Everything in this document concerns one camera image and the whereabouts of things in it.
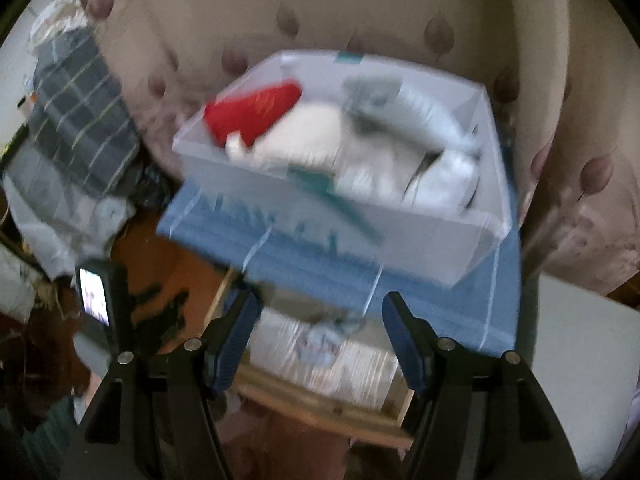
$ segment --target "plaid fabric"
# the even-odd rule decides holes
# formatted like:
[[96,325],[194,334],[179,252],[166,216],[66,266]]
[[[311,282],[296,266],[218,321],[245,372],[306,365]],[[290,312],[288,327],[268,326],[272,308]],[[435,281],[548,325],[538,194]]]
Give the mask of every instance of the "plaid fabric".
[[83,28],[44,46],[29,118],[40,152],[94,198],[112,193],[138,152],[138,133],[92,36]]

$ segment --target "red pillow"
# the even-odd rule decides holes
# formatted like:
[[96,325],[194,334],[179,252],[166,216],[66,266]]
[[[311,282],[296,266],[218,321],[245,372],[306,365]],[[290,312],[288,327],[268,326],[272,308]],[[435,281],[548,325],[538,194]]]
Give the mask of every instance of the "red pillow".
[[240,132],[242,142],[250,148],[293,108],[301,95],[302,88],[296,81],[285,81],[251,94],[209,103],[204,109],[204,121],[220,148],[224,148],[226,138],[232,132]]

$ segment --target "blue cloth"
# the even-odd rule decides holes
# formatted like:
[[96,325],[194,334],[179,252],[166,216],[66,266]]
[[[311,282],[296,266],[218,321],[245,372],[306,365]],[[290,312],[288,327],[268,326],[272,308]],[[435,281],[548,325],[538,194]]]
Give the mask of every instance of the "blue cloth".
[[251,280],[291,288],[366,317],[382,318],[382,299],[397,290],[414,316],[427,319],[439,336],[491,355],[513,349],[520,306],[516,221],[493,253],[453,288],[445,288],[272,232],[224,200],[210,202],[187,181],[162,216],[158,234],[242,269]]

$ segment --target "wooden floor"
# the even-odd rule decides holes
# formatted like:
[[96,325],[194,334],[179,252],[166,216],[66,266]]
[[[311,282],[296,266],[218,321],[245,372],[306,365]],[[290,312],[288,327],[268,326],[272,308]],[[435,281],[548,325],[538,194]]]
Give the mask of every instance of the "wooden floor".
[[164,350],[171,350],[181,340],[199,336],[218,287],[222,273],[192,251],[155,234],[159,217],[139,214],[117,240],[111,257],[127,266],[129,291],[132,294],[153,283],[161,283],[162,291],[150,303],[134,312],[134,321],[158,314],[167,301],[181,289],[189,291],[184,306],[186,327]]
[[609,293],[607,297],[631,308],[640,308],[640,272]]
[[[116,241],[111,257],[127,266],[129,290],[133,294],[153,283],[161,283],[161,293],[149,304],[134,312],[134,320],[151,317],[160,312],[168,300],[181,289],[190,295],[184,306],[186,321],[184,331],[177,340],[170,342],[163,351],[170,351],[181,340],[200,335],[202,323],[222,280],[222,273],[193,252],[156,236],[159,217],[139,214],[129,222]],[[73,334],[78,330],[76,294],[62,287],[60,293],[62,311],[34,310],[28,325],[29,338],[42,350],[52,381],[40,397],[31,399],[37,414],[46,413],[51,402],[68,395],[81,393],[88,385],[89,371],[79,361],[73,346]]]

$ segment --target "white wall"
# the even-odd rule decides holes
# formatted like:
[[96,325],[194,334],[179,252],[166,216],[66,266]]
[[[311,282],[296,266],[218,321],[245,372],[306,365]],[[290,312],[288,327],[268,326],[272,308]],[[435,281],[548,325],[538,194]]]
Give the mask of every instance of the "white wall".
[[[39,14],[51,0],[32,0],[29,7]],[[17,104],[24,96],[24,77],[31,77],[37,59],[27,52],[33,13],[25,10],[0,47],[0,148],[24,122]]]
[[529,354],[580,471],[600,478],[625,431],[640,363],[640,313],[541,275],[524,284],[518,350]]

